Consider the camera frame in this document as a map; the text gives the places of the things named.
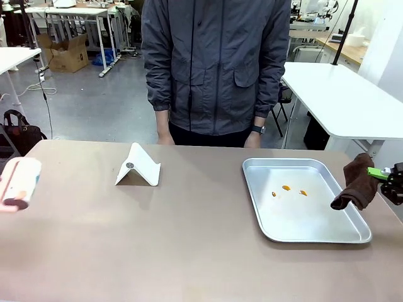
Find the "person's right hand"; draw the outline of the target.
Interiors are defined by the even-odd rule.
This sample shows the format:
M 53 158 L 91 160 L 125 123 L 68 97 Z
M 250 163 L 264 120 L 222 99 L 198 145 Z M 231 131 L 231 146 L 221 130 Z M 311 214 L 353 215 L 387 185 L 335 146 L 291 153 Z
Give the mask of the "person's right hand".
M 169 125 L 162 125 L 157 127 L 157 143 L 159 145 L 175 145 L 175 142 L 170 134 Z

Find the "person's left hand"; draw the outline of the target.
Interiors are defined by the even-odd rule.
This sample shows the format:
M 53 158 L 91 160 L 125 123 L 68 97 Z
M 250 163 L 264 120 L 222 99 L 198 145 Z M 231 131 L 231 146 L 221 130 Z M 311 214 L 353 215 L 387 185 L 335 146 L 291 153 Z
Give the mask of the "person's left hand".
M 260 148 L 261 147 L 261 135 L 252 131 L 247 137 L 244 148 Z

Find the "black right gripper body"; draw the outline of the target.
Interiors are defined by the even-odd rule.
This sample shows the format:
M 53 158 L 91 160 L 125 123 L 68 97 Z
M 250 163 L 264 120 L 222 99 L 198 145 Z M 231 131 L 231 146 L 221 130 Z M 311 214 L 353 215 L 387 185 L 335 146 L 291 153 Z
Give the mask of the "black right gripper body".
M 381 170 L 386 180 L 380 186 L 381 193 L 394 205 L 402 204 L 402 173 L 403 163 L 396 163 L 391 168 Z

